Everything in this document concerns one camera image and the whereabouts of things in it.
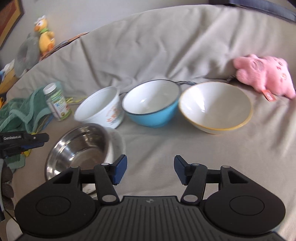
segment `white wall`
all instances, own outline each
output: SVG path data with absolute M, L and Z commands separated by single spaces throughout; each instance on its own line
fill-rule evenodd
M 33 31 L 38 17 L 46 15 L 56 44 L 82 32 L 150 9 L 207 3 L 207 0 L 22 0 L 25 14 L 0 51 L 0 66 L 9 63 Z

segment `white bottle cap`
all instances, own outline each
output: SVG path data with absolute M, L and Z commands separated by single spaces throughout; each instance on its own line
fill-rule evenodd
M 51 83 L 51 84 L 44 87 L 43 93 L 45 95 L 47 95 L 47 94 L 51 93 L 52 91 L 54 91 L 56 87 L 57 87 L 57 85 L 55 83 Z

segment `framed picture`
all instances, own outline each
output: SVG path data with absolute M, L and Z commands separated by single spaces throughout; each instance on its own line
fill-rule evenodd
M 0 11 L 0 50 L 23 15 L 24 10 L 22 8 L 21 0 L 10 0 Z

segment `yellow rim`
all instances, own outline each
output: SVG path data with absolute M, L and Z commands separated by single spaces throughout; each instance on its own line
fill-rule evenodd
M 206 127 L 206 126 L 203 126 L 203 125 L 200 125 L 200 124 L 198 124 L 198 123 L 196 123 L 196 122 L 194 122 L 194 121 L 192 121 L 192 120 L 190 120 L 186 115 L 185 115 L 185 113 L 182 111 L 182 109 L 181 109 L 181 107 L 180 107 L 180 104 L 181 104 L 181 100 L 182 100 L 182 98 L 183 98 L 183 95 L 189 90 L 189 89 L 191 89 L 191 88 L 193 88 L 193 87 L 195 87 L 196 85 L 194 85 L 194 86 L 191 86 L 191 87 L 189 87 L 187 90 L 185 90 L 182 94 L 181 94 L 181 96 L 180 96 L 180 100 L 179 100 L 179 104 L 178 104 L 178 108 L 179 108 L 179 110 L 180 110 L 180 112 L 182 113 L 182 115 L 191 123 L 191 124 L 193 124 L 193 125 L 197 125 L 197 126 L 200 126 L 200 127 L 202 127 L 202 128 L 205 128 L 205 129 L 208 129 L 208 130 L 213 130 L 213 131 L 230 131 L 230 130 L 235 130 L 235 129 L 237 129 L 237 128 L 240 128 L 240 127 L 242 127 L 242 126 L 244 126 L 245 124 L 247 124 L 249 121 L 250 121 L 250 119 L 251 119 L 251 117 L 252 117 L 252 115 L 253 115 L 253 105 L 252 105 L 252 102 L 251 102 L 251 100 L 250 100 L 250 98 L 240 89 L 240 88 L 238 88 L 238 87 L 236 87 L 236 86 L 233 86 L 233 85 L 231 85 L 231 86 L 233 86 L 233 87 L 235 87 L 235 88 L 237 88 L 237 89 L 239 89 L 247 98 L 248 98 L 248 100 L 249 100 L 249 102 L 250 102 L 250 104 L 251 104 L 251 109 L 250 109 L 250 113 L 249 113 L 249 115 L 248 115 L 248 117 L 242 122 L 242 123 L 240 123 L 240 124 L 238 124 L 238 125 L 236 125 L 236 126 L 233 126 L 233 127 L 229 127 L 229 128 L 210 128 L 210 127 Z

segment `black robotic gripper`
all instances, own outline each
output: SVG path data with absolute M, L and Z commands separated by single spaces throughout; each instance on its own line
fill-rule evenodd
M 127 168 L 121 155 L 93 170 L 68 168 L 23 197 L 15 208 L 24 233 L 19 240 L 283 240 L 275 231 L 285 216 L 282 201 L 230 166 L 174 159 L 187 188 L 176 196 L 124 196 L 113 185 Z M 82 192 L 95 183 L 98 200 Z M 203 200 L 206 183 L 219 190 Z

